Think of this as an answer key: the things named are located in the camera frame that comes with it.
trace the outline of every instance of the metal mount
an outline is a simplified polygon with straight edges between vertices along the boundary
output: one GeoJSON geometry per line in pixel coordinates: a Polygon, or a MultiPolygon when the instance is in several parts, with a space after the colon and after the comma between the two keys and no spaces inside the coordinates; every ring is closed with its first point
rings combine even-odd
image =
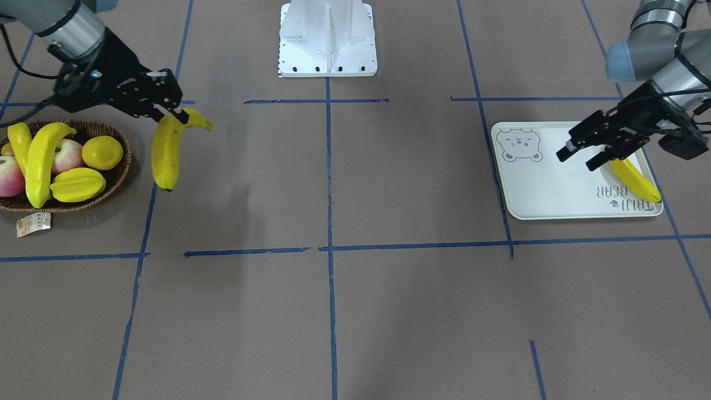
{"type": "Polygon", "coordinates": [[[292,0],[282,6],[279,76],[373,76],[373,9],[361,0],[292,0]]]}

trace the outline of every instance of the white tray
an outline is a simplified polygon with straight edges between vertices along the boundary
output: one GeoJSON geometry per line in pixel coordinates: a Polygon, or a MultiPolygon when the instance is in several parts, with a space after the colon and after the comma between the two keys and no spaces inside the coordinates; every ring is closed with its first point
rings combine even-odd
{"type": "MultiPolygon", "coordinates": [[[[608,164],[590,172],[585,162],[602,147],[580,150],[566,162],[555,155],[578,122],[499,122],[491,142],[508,212],[517,219],[649,217],[662,203],[645,201],[627,188],[608,164]]],[[[653,181],[641,151],[629,159],[653,181]]]]}

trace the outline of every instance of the bear illustration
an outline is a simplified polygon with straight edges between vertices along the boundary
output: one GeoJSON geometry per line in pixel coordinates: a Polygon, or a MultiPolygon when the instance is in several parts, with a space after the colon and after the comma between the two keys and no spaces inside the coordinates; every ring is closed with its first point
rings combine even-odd
{"type": "Polygon", "coordinates": [[[499,130],[496,134],[496,141],[503,149],[503,159],[508,162],[514,162],[520,158],[528,158],[534,162],[543,159],[543,153],[538,149],[540,137],[533,130],[499,130]]]}

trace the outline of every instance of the lemon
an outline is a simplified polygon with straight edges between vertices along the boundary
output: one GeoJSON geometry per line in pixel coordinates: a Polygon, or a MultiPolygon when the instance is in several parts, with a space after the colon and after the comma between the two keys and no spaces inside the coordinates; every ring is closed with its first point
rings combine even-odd
{"type": "Polygon", "coordinates": [[[117,166],[123,156],[124,148],[121,143],[110,136],[93,137],[82,148],[84,163],[101,171],[117,166]]]}

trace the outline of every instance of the brown floor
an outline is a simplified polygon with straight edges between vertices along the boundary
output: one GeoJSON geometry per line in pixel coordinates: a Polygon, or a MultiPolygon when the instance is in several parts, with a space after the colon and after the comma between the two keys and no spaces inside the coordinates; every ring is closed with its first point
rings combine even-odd
{"type": "MultiPolygon", "coordinates": [[[[137,163],[49,231],[15,239],[22,215],[0,214],[0,398],[709,397],[711,156],[646,147],[660,216],[519,221],[486,141],[496,122],[615,105],[603,49],[637,4],[367,2],[371,78],[278,78],[284,0],[101,15],[217,129],[185,133],[167,194],[151,189],[152,121],[34,117],[115,125],[137,163]]],[[[709,19],[699,6],[690,26],[709,19]]],[[[56,72],[8,28],[27,69],[56,72]]],[[[51,94],[0,65],[4,120],[51,94]]]]}

